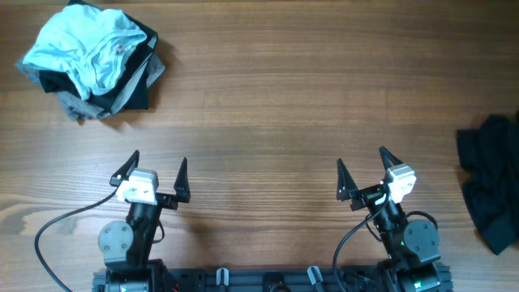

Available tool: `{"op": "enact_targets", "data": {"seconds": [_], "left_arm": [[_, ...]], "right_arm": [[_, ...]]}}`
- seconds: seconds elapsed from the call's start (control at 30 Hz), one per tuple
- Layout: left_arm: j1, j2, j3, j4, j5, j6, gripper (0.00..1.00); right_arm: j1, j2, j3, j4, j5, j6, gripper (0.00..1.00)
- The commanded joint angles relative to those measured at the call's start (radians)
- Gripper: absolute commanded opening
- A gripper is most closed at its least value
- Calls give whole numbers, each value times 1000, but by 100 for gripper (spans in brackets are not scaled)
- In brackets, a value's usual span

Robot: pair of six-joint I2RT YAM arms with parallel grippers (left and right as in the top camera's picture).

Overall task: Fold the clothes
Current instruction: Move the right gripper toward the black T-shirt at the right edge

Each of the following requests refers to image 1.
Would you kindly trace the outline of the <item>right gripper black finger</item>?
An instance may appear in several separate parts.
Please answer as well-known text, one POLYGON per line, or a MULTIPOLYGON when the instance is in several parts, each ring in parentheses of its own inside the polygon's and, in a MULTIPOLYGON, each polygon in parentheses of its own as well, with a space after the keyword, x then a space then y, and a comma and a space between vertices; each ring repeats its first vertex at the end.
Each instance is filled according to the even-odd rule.
POLYGON ((357 197, 358 187, 343 160, 337 160, 337 200, 352 200, 357 197))
POLYGON ((385 170, 388 170, 393 166, 403 164, 403 161, 395 157, 387 148, 385 148, 385 146, 379 147, 379 151, 385 170))

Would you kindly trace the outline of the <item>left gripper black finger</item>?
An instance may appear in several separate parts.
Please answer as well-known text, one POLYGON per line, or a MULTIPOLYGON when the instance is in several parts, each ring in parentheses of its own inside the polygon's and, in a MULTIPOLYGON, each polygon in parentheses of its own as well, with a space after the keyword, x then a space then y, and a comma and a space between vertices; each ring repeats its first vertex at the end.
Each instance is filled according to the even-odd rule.
POLYGON ((174 183, 175 197, 180 203, 188 204, 191 200, 191 190, 189 187, 187 173, 187 158, 184 157, 180 165, 178 175, 174 183))
POLYGON ((135 150, 128 160, 118 168, 110 177, 109 184, 112 187, 119 187, 122 181, 128 180, 132 171, 138 167, 139 150, 135 150))

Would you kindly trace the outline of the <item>black t-shirt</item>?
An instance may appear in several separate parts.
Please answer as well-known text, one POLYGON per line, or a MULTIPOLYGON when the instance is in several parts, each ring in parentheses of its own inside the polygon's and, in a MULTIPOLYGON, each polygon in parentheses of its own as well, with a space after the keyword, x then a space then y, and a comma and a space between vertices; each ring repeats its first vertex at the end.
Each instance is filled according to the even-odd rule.
POLYGON ((518 123, 489 116, 478 129, 457 132, 461 184, 470 217, 483 241, 499 255, 518 240, 518 123))

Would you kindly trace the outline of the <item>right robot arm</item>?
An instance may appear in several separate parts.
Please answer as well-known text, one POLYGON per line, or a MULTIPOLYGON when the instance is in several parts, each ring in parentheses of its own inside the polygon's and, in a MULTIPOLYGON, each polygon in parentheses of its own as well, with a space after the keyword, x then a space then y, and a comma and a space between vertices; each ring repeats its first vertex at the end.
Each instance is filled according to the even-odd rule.
POLYGON ((344 161, 337 160, 337 199, 350 201, 353 211, 368 214, 338 243, 332 272, 339 290, 347 291, 348 272, 341 272, 338 257, 346 242, 361 228, 373 224, 371 235, 384 245, 388 258, 375 266, 378 291, 446 291, 452 284, 443 275, 449 268, 438 265, 441 254, 437 220, 423 211, 404 212, 401 202, 417 181, 415 171, 384 146, 379 148, 384 177, 375 185, 358 188, 344 161))

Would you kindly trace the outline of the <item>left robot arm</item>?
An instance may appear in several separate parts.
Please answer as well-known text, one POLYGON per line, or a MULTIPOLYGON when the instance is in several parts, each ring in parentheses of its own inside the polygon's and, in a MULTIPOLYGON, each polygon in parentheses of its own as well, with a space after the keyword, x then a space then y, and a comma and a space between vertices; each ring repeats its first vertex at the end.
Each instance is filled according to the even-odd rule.
POLYGON ((178 281, 162 260, 151 260, 152 246, 163 230, 164 209, 175 210, 191 199, 187 159, 183 159, 174 182, 174 193, 160 193, 158 174, 139 167, 139 151, 112 174, 118 200, 130 205, 126 219, 111 221, 98 236, 98 246, 106 266, 105 279, 92 284, 94 291, 179 291, 178 281))

